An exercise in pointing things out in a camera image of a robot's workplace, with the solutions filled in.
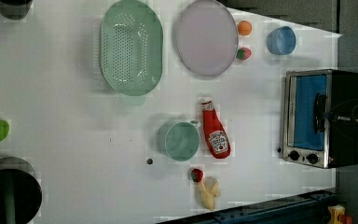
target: table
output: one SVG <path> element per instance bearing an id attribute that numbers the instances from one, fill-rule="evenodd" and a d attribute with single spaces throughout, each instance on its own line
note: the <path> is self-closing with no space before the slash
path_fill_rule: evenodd
<path id="1" fill-rule="evenodd" d="M 11 128 L 0 158 L 35 168 L 44 198 L 34 223 L 154 223 L 206 213 L 188 178 L 192 167 L 220 182 L 218 210 L 335 186 L 335 170 L 283 161 L 277 148 L 286 71 L 337 68 L 339 35 L 231 9 L 236 22 L 253 25 L 240 38 L 253 55 L 202 79 L 172 42 L 175 20 L 193 1 L 150 0 L 164 29 L 162 79 L 144 105 L 123 105 L 98 65 L 101 19 L 115 2 L 35 0 L 23 21 L 0 16 L 0 119 Z M 291 55 L 271 55 L 266 36 L 283 25 L 298 44 Z M 201 120 L 204 96 L 213 97 L 231 156 L 215 160 L 203 140 L 190 161 L 158 152 L 158 128 Z"/>

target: orange fruit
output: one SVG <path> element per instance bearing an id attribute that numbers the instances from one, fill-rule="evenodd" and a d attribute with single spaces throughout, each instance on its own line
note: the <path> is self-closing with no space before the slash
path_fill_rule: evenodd
<path id="1" fill-rule="evenodd" d="M 241 21 L 237 28 L 240 35 L 249 35 L 252 32 L 252 24 L 248 21 Z"/>

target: small black object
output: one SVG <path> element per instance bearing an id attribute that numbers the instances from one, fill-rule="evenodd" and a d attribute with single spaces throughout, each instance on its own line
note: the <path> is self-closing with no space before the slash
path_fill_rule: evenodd
<path id="1" fill-rule="evenodd" d="M 289 154 L 290 159 L 292 159 L 293 161 L 297 161 L 298 158 L 300 157 L 300 154 L 298 154 L 297 151 L 291 151 Z"/>
<path id="2" fill-rule="evenodd" d="M 316 156 L 315 154 L 310 154 L 307 157 L 307 160 L 310 162 L 310 164 L 316 164 L 318 162 L 318 156 Z"/>

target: floor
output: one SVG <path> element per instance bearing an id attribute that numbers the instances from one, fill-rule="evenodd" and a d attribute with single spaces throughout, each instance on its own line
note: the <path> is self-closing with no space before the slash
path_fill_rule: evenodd
<path id="1" fill-rule="evenodd" d="M 342 70 L 358 72 L 358 1 L 219 1 L 227 7 L 342 34 L 338 44 L 338 67 Z M 358 223 L 358 165 L 337 169 L 337 193 L 340 203 Z"/>
<path id="2" fill-rule="evenodd" d="M 352 0 L 218 0 L 255 14 L 308 25 L 339 34 L 358 31 L 358 1 Z"/>

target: green colander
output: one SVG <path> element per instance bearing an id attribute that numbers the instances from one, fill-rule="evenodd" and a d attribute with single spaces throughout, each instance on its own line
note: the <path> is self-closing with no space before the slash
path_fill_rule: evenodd
<path id="1" fill-rule="evenodd" d="M 101 68 L 106 81 L 127 96 L 152 91 L 162 74 L 163 32 L 156 13 L 137 0 L 106 12 L 101 28 Z"/>

